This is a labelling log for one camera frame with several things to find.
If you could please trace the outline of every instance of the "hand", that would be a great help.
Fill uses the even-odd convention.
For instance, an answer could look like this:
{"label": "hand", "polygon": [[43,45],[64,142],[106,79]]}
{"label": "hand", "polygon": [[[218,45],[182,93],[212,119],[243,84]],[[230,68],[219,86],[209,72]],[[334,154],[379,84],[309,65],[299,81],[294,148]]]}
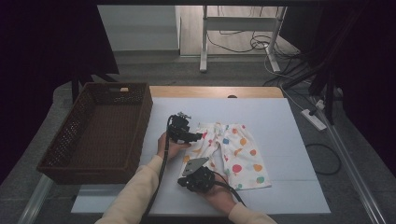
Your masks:
{"label": "hand", "polygon": [[[215,175],[215,180],[225,183],[219,175]],[[231,192],[222,186],[215,185],[209,192],[198,194],[210,202],[214,208],[225,213],[227,216],[231,213],[231,210],[233,210],[233,207],[236,205]]]}
{"label": "hand", "polygon": [[[157,155],[161,158],[163,158],[164,153],[165,153],[165,146],[166,146],[166,132],[161,135],[161,137],[158,139],[158,151]],[[191,147],[190,143],[184,143],[184,144],[178,144],[172,139],[169,139],[169,150],[168,150],[168,160],[174,158],[177,153],[182,149],[182,148],[188,148]]]}

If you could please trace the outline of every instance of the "wicker basket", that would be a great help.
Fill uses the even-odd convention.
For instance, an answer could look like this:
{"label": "wicker basket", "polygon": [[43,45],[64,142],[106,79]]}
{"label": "wicker basket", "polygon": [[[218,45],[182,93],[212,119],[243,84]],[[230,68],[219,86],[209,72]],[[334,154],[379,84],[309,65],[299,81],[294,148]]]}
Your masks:
{"label": "wicker basket", "polygon": [[152,108],[147,83],[87,83],[37,170],[57,184],[125,184]]}

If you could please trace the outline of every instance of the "polka dot cloth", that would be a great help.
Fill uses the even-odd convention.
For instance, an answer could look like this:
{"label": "polka dot cloth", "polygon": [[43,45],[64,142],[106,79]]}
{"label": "polka dot cloth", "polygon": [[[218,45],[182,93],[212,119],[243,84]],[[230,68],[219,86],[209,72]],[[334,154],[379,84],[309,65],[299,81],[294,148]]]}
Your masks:
{"label": "polka dot cloth", "polygon": [[[208,157],[204,166],[215,172],[222,170],[234,189],[271,187],[260,150],[245,125],[200,124],[197,132],[203,137],[186,150],[180,176],[188,160]],[[219,147],[224,167],[218,167],[213,158]]]}

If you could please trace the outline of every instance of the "cream sleeve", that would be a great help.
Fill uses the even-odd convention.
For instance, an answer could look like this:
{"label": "cream sleeve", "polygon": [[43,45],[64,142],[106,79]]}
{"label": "cream sleeve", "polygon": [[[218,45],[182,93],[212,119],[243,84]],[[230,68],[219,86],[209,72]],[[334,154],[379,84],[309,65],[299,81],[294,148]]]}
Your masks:
{"label": "cream sleeve", "polygon": [[237,203],[233,210],[231,210],[230,219],[235,224],[273,224],[276,223],[273,219],[264,213],[251,211],[241,203]]}
{"label": "cream sleeve", "polygon": [[163,159],[155,155],[147,165],[140,166],[114,202],[95,224],[139,223],[151,196],[158,187]]}

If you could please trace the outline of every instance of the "white power strip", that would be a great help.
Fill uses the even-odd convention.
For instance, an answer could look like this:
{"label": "white power strip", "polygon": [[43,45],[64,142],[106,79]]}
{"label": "white power strip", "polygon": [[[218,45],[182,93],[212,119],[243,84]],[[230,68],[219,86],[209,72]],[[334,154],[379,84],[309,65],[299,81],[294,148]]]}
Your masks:
{"label": "white power strip", "polygon": [[316,115],[309,115],[309,110],[305,109],[301,112],[301,114],[309,120],[309,122],[311,122],[319,131],[323,131],[325,130],[327,127],[326,125],[324,125],[324,123],[322,123],[322,121],[320,121],[320,119],[317,118]]}

